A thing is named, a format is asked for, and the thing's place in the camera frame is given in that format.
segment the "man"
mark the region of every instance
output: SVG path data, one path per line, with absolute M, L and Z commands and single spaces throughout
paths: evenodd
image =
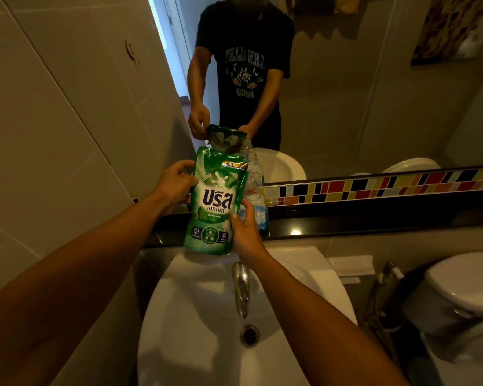
M 45 257 L 0 290 L 0 386 L 49 386 L 120 287 L 155 222 L 198 179 L 163 172 L 145 200 Z M 258 276 L 312 385 L 406 386 L 393 363 L 348 318 L 296 280 L 263 246 L 254 207 L 232 217 L 234 248 Z
M 225 0 L 206 8 L 188 71 L 188 123 L 196 139 L 207 139 L 202 125 L 209 125 L 210 113 L 203 98 L 215 56 L 220 125 L 246 132 L 255 147 L 279 150 L 278 97 L 283 78 L 290 78 L 294 36 L 294 23 L 270 0 Z

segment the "toilet lid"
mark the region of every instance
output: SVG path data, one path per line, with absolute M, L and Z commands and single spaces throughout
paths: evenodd
M 453 303 L 483 312 L 483 252 L 445 259 L 426 272 L 426 279 Z

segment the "hand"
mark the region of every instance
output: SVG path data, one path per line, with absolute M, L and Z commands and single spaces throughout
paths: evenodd
M 195 161 L 192 160 L 178 161 L 161 174 L 152 196 L 164 203 L 163 215 L 173 213 L 174 208 L 185 201 L 189 189 L 198 184 L 199 180 L 196 177 L 181 173 L 184 168 L 194 166 Z
M 244 133 L 247 133 L 247 138 L 252 140 L 254 138 L 254 135 L 256 135 L 257 130 L 252 127 L 250 124 L 246 124 L 245 126 L 241 126 L 238 130 L 243 131 Z
M 271 256 L 265 249 L 259 235 L 254 206 L 247 199 L 244 199 L 241 203 L 245 206 L 247 214 L 245 222 L 238 215 L 231 216 L 231 224 L 234 229 L 233 250 L 240 254 L 240 261 L 244 266 L 254 270 L 258 259 Z
M 210 125 L 210 113 L 204 104 L 200 103 L 192 105 L 192 111 L 189 114 L 188 124 L 195 139 L 199 139 L 201 141 L 208 139 L 205 127 Z

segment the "person's right hand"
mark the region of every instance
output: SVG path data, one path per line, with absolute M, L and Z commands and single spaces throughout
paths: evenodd
M 210 125 L 210 113 L 204 104 L 199 103 L 192 105 L 192 111 L 189 114 L 188 124 L 195 139 L 199 139 L 201 141 L 208 139 L 205 127 Z
M 238 215 L 231 216 L 231 224 L 234 229 L 233 250 L 240 255 L 240 261 L 244 266 L 254 271 L 254 266 L 262 257 L 270 254 L 265 249 L 259 235 L 254 206 L 247 199 L 241 202 L 247 210 L 245 222 Z

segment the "graphic print on shirt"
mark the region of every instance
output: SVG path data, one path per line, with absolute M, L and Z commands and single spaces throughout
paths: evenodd
M 225 74 L 237 86 L 236 94 L 254 99 L 254 89 L 264 83 L 265 56 L 243 47 L 233 47 L 225 52 Z

